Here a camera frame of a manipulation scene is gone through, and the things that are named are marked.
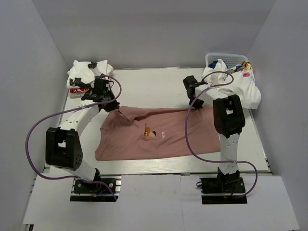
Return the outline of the blue t shirt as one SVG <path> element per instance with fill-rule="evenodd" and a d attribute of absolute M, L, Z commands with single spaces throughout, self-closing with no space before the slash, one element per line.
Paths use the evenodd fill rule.
<path fill-rule="evenodd" d="M 215 69 L 217 63 L 218 63 L 218 60 L 213 61 L 212 63 L 210 63 L 210 64 L 208 65 L 208 67 L 209 67 L 209 68 L 212 68 L 212 69 Z"/>

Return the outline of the pink t shirt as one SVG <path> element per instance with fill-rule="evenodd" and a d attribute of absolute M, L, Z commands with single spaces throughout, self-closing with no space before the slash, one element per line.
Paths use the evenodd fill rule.
<path fill-rule="evenodd" d="M 139 160 L 220 151 L 213 110 L 136 108 L 111 111 L 101 128 L 98 161 Z"/>

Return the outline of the white printed t shirt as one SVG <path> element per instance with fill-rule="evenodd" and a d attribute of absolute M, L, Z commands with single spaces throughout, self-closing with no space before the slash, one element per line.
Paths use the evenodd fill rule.
<path fill-rule="evenodd" d="M 215 89 L 227 95 L 236 94 L 243 108 L 257 109 L 261 102 L 261 93 L 255 84 L 253 69 L 231 74 L 222 60 L 215 69 L 202 75 L 202 79 L 217 85 Z"/>

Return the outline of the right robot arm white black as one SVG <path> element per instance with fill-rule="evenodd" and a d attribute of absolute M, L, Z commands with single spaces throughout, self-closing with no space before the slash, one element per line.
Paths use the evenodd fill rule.
<path fill-rule="evenodd" d="M 213 108 L 214 127 L 219 134 L 220 161 L 215 178 L 202 178 L 197 183 L 202 193 L 243 193 L 243 179 L 237 164 L 238 140 L 245 126 L 245 117 L 238 95 L 227 95 L 211 87 L 208 82 L 198 82 L 194 76 L 183 80 L 190 108 Z"/>

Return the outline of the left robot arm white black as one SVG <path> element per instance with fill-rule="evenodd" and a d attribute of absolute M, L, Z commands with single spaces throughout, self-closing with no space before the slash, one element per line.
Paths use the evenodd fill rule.
<path fill-rule="evenodd" d="M 101 110 L 110 112 L 119 108 L 117 97 L 110 88 L 113 83 L 115 79 L 111 76 L 95 77 L 94 87 L 81 97 L 79 108 L 71 110 L 70 117 L 57 128 L 46 131 L 46 163 L 85 180 L 85 186 L 91 192 L 101 188 L 102 180 L 98 170 L 83 160 L 80 136 Z"/>

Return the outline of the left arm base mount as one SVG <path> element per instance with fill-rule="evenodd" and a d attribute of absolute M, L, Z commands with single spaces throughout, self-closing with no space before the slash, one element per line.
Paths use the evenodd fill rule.
<path fill-rule="evenodd" d="M 121 176 L 101 176 L 104 182 L 119 197 L 121 189 Z M 115 202 L 115 198 L 105 185 L 89 184 L 81 180 L 74 180 L 70 195 L 70 202 Z"/>

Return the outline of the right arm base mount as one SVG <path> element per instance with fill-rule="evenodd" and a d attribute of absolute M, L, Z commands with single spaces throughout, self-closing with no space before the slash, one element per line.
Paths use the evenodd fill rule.
<path fill-rule="evenodd" d="M 200 178 L 196 187 L 201 190 L 203 205 L 243 205 L 247 204 L 247 197 L 236 198 L 245 194 L 243 178 L 240 177 L 238 182 L 231 183 L 226 189 L 223 189 L 217 178 Z"/>

